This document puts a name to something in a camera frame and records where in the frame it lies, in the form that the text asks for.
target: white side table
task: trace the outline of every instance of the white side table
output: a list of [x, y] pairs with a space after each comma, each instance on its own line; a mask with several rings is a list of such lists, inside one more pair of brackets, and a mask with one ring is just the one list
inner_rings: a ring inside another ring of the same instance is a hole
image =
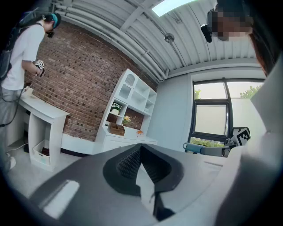
[[[53, 171], [60, 156], [63, 127], [69, 113], [34, 95], [23, 95], [19, 104], [31, 112], [28, 126], [31, 163], [45, 170]], [[34, 148], [44, 140], [49, 148], [49, 157], [34, 151]]]

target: white cabinet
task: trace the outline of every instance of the white cabinet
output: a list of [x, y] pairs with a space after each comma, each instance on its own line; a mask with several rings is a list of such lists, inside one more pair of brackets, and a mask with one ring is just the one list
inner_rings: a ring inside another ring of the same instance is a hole
[[102, 135], [104, 139], [100, 146], [101, 152], [137, 143], [157, 144], [156, 140], [145, 135], [139, 135], [135, 133], [135, 131], [135, 129], [125, 127], [125, 135], [119, 136], [109, 133], [106, 126], [102, 127], [100, 135]]
[[[146, 136], [151, 115], [153, 112], [157, 93], [143, 82], [136, 74], [127, 69], [120, 77], [106, 107], [96, 137], [96, 148], [101, 152], [109, 151], [118, 147], [128, 146], [135, 143], [157, 144], [157, 141]], [[124, 136], [110, 134], [105, 124], [111, 113], [113, 103], [122, 106], [119, 115], [116, 115], [116, 124], [121, 124], [127, 108], [144, 115], [141, 130], [144, 135], [137, 134], [136, 129], [124, 127]]]
[[104, 140], [103, 151], [110, 151], [112, 149], [128, 146], [137, 143], [149, 143], [149, 144], [157, 144], [157, 141], [148, 141], [148, 140], [136, 140], [136, 139], [127, 139], [127, 138], [118, 138], [113, 136], [106, 136]]

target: white box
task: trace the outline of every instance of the white box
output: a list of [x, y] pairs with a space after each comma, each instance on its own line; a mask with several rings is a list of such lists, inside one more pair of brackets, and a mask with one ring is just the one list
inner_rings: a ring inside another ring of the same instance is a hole
[[45, 165], [50, 165], [50, 156], [46, 156], [42, 154], [42, 148], [48, 148], [49, 149], [49, 140], [44, 139], [42, 142], [40, 142], [38, 145], [36, 145], [33, 150], [34, 150], [34, 158], [45, 164]]

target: small orange object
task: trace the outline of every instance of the small orange object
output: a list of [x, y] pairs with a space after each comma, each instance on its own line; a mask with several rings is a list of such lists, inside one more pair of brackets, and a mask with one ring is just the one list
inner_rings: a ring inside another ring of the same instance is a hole
[[139, 130], [139, 131], [137, 131], [137, 134], [144, 135], [144, 132]]

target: ceiling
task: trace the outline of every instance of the ceiling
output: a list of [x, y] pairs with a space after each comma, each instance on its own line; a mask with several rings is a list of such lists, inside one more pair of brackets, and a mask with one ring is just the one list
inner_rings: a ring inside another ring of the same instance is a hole
[[[259, 67], [248, 38], [240, 41], [213, 38], [211, 43], [206, 42], [200, 27], [206, 23], [206, 14], [215, 0], [196, 0], [161, 17], [152, 11], [159, 2], [64, 0], [57, 1], [59, 6], [54, 10], [61, 11], [64, 20], [92, 30], [113, 43], [157, 82], [207, 66]], [[165, 42], [166, 33], [174, 35], [172, 44]]]

